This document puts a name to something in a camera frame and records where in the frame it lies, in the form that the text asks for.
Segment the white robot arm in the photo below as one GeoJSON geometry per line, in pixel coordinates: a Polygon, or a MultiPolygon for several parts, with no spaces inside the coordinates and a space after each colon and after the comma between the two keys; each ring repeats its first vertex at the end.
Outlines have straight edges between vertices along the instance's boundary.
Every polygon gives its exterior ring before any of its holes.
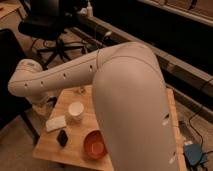
{"type": "Polygon", "coordinates": [[[8,83],[18,97],[92,86],[99,128],[115,171],[179,171],[165,81],[153,51],[126,42],[46,71],[20,61],[8,83]]]}

